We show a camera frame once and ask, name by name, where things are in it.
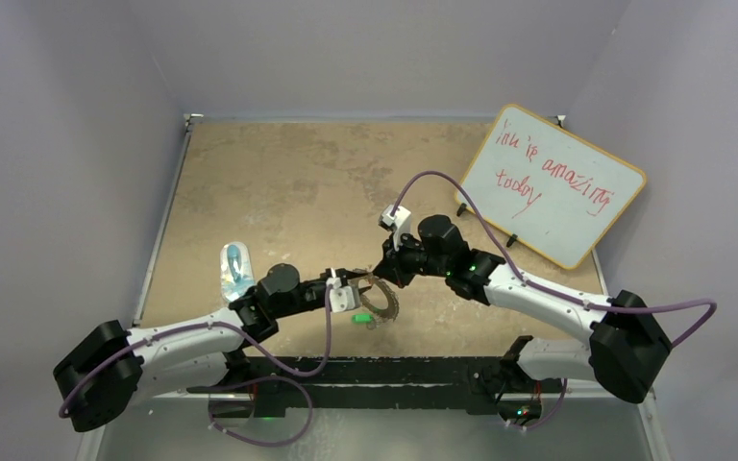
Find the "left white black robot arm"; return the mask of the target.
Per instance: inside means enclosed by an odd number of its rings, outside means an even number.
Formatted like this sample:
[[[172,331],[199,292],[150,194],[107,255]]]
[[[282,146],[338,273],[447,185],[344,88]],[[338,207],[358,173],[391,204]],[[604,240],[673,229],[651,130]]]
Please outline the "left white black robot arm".
[[[303,280],[289,264],[260,280],[241,278],[218,310],[155,328],[124,328],[112,320],[95,327],[53,369],[61,394],[58,415],[78,432],[108,424],[129,405],[178,389],[220,388],[234,393],[248,367],[234,353],[276,334],[281,318],[325,311],[325,350],[332,349],[332,315],[362,305],[365,270],[328,269]]]

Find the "key with green tag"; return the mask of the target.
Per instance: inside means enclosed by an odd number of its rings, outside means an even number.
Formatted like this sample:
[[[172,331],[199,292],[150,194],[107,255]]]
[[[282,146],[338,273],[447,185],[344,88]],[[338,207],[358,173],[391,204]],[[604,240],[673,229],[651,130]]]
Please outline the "key with green tag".
[[[355,314],[352,316],[352,322],[357,325],[367,325],[374,321],[371,314]]]

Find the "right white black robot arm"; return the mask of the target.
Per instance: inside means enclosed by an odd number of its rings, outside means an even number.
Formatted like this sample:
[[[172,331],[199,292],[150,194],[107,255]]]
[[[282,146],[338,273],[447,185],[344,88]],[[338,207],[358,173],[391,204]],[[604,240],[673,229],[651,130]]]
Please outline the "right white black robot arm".
[[[641,403],[673,345],[643,301],[586,293],[514,269],[507,260],[473,249],[446,215],[410,231],[410,214],[384,211],[389,231],[373,273],[400,288],[417,276],[442,278],[460,298],[525,314],[568,334],[566,340],[518,337],[501,360],[504,384],[515,391],[545,379],[594,381],[612,396]]]

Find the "silver disc with keyrings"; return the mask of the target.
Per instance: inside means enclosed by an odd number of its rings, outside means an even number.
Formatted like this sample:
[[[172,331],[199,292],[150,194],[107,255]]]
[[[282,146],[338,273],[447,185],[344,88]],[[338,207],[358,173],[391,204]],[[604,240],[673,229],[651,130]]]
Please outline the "silver disc with keyrings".
[[[383,279],[373,275],[365,269],[355,269],[360,277],[353,279],[351,284],[358,287],[361,307],[366,313],[374,317],[371,324],[364,325],[367,329],[375,329],[380,325],[396,320],[400,302],[392,287]]]

